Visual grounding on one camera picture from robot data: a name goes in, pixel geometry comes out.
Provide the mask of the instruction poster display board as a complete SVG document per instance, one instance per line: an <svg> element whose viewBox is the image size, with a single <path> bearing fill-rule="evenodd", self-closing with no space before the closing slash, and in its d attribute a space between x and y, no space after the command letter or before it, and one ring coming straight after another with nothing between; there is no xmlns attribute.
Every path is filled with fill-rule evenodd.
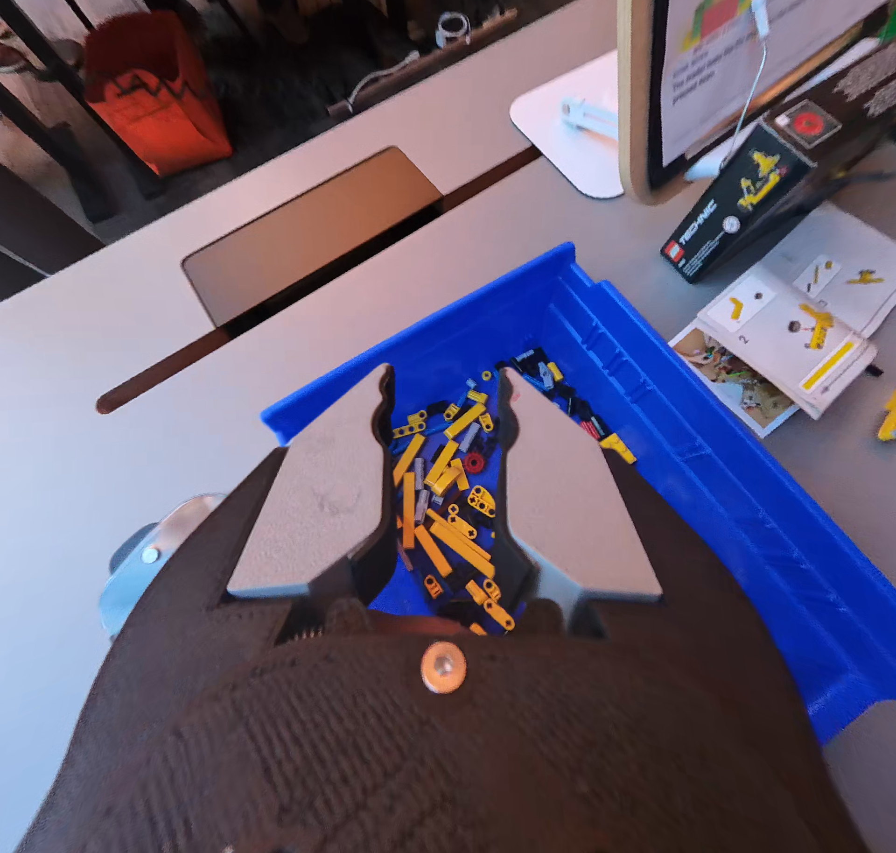
<svg viewBox="0 0 896 853"><path fill-rule="evenodd" d="M745 124L878 32L893 0L768 0L767 62ZM617 0L620 173L644 204L730 141L762 44L751 0Z"/></svg>

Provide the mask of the pile of lego pieces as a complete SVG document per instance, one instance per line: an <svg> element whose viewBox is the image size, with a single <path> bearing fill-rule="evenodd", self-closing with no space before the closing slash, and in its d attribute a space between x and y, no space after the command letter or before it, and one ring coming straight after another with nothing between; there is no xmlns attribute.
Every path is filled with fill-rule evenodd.
<svg viewBox="0 0 896 853"><path fill-rule="evenodd" d="M636 460L539 348L468 378L457 401L435 402L394 429L399 557L432 611L479 635L509 634L532 601L521 593L527 562L497 541L503 368L514 369L597 442L608 465L611 453L628 465Z"/></svg>

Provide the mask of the black lego set box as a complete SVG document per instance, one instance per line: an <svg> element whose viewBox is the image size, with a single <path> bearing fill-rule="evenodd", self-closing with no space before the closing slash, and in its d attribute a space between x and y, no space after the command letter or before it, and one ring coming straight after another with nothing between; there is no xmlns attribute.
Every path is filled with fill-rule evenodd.
<svg viewBox="0 0 896 853"><path fill-rule="evenodd" d="M756 122L660 253L690 285L784 218L894 130L895 41L795 94Z"/></svg>

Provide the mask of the silver metal bracket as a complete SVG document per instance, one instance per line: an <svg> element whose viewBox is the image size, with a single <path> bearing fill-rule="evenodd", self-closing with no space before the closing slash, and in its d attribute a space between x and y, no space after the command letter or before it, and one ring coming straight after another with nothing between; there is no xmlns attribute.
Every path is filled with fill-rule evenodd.
<svg viewBox="0 0 896 853"><path fill-rule="evenodd" d="M118 547L110 558L109 576L98 599L100 623L111 641L177 548L225 498L224 493L193 497L162 520L140 528Z"/></svg>

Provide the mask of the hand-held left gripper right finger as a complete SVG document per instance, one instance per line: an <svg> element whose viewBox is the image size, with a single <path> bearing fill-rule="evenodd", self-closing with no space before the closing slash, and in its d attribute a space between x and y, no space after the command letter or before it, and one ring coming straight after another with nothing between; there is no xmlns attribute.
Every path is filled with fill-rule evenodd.
<svg viewBox="0 0 896 853"><path fill-rule="evenodd" d="M524 557L521 593L566 625L593 600L656 604L663 590L599 444L512 368L498 386L497 541Z"/></svg>

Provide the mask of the lego instruction booklet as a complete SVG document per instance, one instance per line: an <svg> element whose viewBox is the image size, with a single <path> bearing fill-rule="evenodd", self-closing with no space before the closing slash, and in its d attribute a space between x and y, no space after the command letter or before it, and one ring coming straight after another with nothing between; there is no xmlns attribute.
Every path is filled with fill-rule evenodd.
<svg viewBox="0 0 896 853"><path fill-rule="evenodd" d="M895 242L823 205L669 341L759 438L819 419L875 362L895 304Z"/></svg>

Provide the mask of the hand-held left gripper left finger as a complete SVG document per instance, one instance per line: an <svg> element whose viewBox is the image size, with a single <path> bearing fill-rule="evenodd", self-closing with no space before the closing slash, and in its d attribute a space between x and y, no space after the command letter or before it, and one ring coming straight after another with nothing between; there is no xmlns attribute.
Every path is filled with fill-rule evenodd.
<svg viewBox="0 0 896 853"><path fill-rule="evenodd" d="M397 563L394 370L376 366L292 440L227 590L239 599L372 603Z"/></svg>

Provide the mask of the orange paper bag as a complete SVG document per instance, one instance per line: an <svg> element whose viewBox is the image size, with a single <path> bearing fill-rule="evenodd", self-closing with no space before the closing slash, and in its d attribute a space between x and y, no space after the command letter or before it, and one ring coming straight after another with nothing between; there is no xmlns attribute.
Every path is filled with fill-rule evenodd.
<svg viewBox="0 0 896 853"><path fill-rule="evenodd" d="M156 175L232 156L203 58L173 11L97 26L84 40L84 72L87 102Z"/></svg>

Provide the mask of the blue plastic bin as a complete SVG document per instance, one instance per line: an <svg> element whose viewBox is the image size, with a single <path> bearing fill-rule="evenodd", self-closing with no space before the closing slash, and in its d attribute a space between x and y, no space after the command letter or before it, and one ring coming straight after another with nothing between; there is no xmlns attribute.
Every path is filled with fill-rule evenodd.
<svg viewBox="0 0 896 853"><path fill-rule="evenodd" d="M633 451L644 478L711 546L762 616L829 743L894 699L895 592L821 507L566 242L275 402L286 444L371 368L395 409L448 399L475 368L543 345Z"/></svg>

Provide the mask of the white display stand base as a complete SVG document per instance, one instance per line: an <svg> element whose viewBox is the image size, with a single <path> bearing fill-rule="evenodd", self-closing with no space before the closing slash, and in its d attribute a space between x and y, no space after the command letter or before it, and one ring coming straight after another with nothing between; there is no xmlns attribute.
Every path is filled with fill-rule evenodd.
<svg viewBox="0 0 896 853"><path fill-rule="evenodd" d="M623 195L616 50L522 94L510 118L580 193Z"/></svg>

